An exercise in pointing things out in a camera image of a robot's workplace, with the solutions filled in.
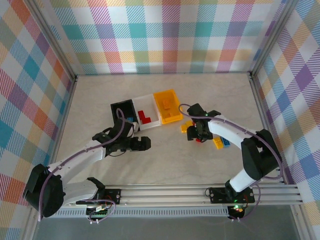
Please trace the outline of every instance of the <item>blue lego brick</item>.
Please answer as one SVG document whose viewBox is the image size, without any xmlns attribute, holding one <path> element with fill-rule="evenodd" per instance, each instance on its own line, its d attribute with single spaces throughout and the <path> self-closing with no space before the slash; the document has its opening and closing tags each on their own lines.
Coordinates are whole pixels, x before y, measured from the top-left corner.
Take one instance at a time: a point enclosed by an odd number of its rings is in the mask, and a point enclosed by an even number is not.
<svg viewBox="0 0 320 240">
<path fill-rule="evenodd" d="M 222 136 L 220 138 L 221 138 L 221 141 L 223 142 L 223 146 L 225 148 L 230 146 L 230 142 L 227 139 L 224 139 Z"/>
</svg>

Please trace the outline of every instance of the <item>white floor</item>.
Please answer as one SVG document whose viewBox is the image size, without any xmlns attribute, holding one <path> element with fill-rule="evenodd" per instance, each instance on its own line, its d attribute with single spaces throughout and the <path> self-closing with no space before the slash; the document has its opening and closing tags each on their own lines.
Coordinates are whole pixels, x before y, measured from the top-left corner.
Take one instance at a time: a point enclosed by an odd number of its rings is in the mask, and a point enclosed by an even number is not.
<svg viewBox="0 0 320 240">
<path fill-rule="evenodd" d="M 168 89 L 175 90 L 180 103 L 199 103 L 208 112 L 217 110 L 240 125 L 262 129 L 244 73 L 80 76 L 57 161 L 113 126 L 110 104 Z M 106 185 L 225 183 L 242 168 L 241 151 L 234 145 L 217 150 L 211 140 L 187 141 L 180 131 L 186 120 L 139 132 L 151 139 L 151 149 L 107 157 L 72 182 L 95 177 Z"/>
</svg>

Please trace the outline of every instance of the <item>plaid wall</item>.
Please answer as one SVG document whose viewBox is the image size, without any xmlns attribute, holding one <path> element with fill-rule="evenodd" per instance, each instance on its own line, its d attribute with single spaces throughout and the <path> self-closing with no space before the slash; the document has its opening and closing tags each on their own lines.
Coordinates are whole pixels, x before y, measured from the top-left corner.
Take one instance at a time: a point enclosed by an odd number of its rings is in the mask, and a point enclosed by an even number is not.
<svg viewBox="0 0 320 240">
<path fill-rule="evenodd" d="M 286 0 L 37 2 L 74 71 L 94 75 L 247 72 Z"/>
<path fill-rule="evenodd" d="M 258 74 L 291 183 L 320 239 L 320 0 L 300 0 Z"/>
<path fill-rule="evenodd" d="M 0 240 L 16 240 L 33 166 L 47 164 L 71 81 L 23 0 L 0 2 Z"/>
</svg>

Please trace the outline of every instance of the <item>red lego brick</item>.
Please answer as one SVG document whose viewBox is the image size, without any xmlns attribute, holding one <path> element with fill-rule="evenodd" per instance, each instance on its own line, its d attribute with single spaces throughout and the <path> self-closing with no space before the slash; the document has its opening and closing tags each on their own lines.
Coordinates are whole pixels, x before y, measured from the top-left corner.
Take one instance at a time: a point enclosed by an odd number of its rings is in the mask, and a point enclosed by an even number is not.
<svg viewBox="0 0 320 240">
<path fill-rule="evenodd" d="M 145 113 L 142 110 L 138 111 L 138 115 L 139 115 L 139 118 L 140 118 L 141 121 L 146 118 Z"/>
<path fill-rule="evenodd" d="M 148 123 L 151 123 L 151 118 L 146 117 L 146 118 L 142 119 L 141 121 L 142 121 L 142 124 L 148 124 Z"/>
</svg>

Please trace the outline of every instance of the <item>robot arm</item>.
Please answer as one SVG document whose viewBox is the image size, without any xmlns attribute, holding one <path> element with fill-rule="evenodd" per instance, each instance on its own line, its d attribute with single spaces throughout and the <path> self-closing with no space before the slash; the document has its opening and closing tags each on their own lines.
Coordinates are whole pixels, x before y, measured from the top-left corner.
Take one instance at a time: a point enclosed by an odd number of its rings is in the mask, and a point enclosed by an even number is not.
<svg viewBox="0 0 320 240">
<path fill-rule="evenodd" d="M 236 128 L 236 124 L 226 119 L 221 113 L 215 110 L 206 112 L 198 103 L 190 106 L 187 112 L 194 123 L 193 126 L 187 129 L 189 141 L 196 138 L 203 142 L 204 140 L 213 139 L 213 134 L 215 134 L 227 139 L 241 149 L 243 169 L 225 183 L 224 191 L 230 202 L 234 202 L 239 197 L 242 198 L 243 192 L 248 187 L 279 166 L 277 159 L 267 146 L 250 134 L 255 133 L 258 138 L 267 143 L 281 160 L 280 153 L 269 131 L 265 129 L 255 131 L 246 128 L 244 132 L 242 131 L 243 127 Z"/>
<path fill-rule="evenodd" d="M 53 173 L 48 180 L 43 194 L 42 214 L 50 217 L 63 205 L 85 199 L 105 199 L 105 186 L 94 177 L 89 177 L 83 182 L 68 182 L 89 165 L 104 159 L 113 152 L 120 150 L 146 151 L 151 147 L 151 140 L 142 136 L 133 137 L 138 130 L 136 123 L 126 121 L 119 137 L 113 142 L 90 149 L 113 139 L 121 130 L 123 121 L 118 119 L 114 127 L 97 133 L 92 140 L 83 147 L 85 152 L 66 162 L 58 161 L 45 167 L 42 164 L 35 166 L 30 174 L 24 190 L 24 198 L 37 210 L 39 210 L 40 192 L 46 178 Z"/>
</svg>

